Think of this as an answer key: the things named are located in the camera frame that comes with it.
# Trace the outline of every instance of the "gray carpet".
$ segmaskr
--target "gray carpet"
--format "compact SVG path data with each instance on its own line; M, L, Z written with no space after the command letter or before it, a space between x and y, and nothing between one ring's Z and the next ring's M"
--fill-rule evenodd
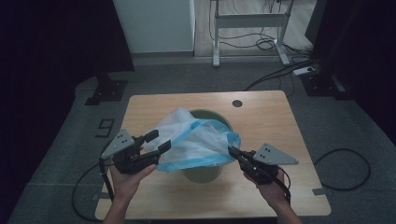
M84 81L77 86L74 105L26 186L9 223L89 223L72 209L74 184L97 163L103 145L120 128L132 95L241 91L252 81L280 68L280 63L223 63L218 69L210 63L138 65L134 73L110 75L113 80L128 80L127 90L120 102L100 105L84 105L97 85L95 78ZM289 76L274 78L251 90L269 91L280 87L290 95L291 109L313 161L328 151L346 147L358 151L372 166L371 177L361 188L327 190L332 207L329 216L302 217L303 222L396 223L395 146L354 101L308 97L300 79L292 79ZM108 138L96 137L106 134L106 130L98 129L102 119L115 120ZM339 152L318 164L317 171L321 181L348 188L364 178L367 167L355 154ZM102 186L98 169L82 180L76 193L76 206L84 216L94 218Z

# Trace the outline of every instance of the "power strip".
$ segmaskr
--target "power strip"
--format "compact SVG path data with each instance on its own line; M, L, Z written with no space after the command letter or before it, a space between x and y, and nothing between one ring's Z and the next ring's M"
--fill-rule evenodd
M305 67L305 68L300 68L300 69L296 69L293 71L293 74L295 76L300 76L300 75L306 75L309 73L315 72L315 69L311 66L309 67Z

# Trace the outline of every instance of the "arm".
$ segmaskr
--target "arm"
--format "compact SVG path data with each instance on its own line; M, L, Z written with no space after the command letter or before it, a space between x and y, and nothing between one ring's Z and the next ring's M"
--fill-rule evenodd
M284 173L279 170L277 178L284 182ZM277 214L277 223L279 224L301 224L302 221L297 217L291 208L290 204L285 198L285 194L280 186L275 182L267 185L256 185L259 189L260 194L268 202L268 205L274 209Z
M140 181L151 174L155 167L155 165L150 165L136 175L122 175L116 167L110 166L114 186L114 200L105 217L105 224L121 224L124 222L129 202L134 197Z

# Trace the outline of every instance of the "forearm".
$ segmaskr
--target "forearm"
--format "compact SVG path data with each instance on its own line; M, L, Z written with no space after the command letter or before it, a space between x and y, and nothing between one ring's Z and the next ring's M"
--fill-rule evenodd
M122 224L125 220L126 210L129 202L123 199L114 198L113 203L105 217L104 224Z
M290 205L280 204L274 206L274 210L277 214L277 223L278 224L302 224L303 222L299 217L294 213L291 209Z

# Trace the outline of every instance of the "black curtain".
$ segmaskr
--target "black curtain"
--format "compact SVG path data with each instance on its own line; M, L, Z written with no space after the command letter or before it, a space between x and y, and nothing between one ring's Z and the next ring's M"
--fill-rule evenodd
M111 0L0 4L4 223L61 128L77 84L134 66Z
M326 65L320 75L336 76L396 145L395 5L386 0L328 0L314 53ZM357 7L359 13L349 21ZM347 22L349 29L341 33ZM331 55L339 35L343 38Z

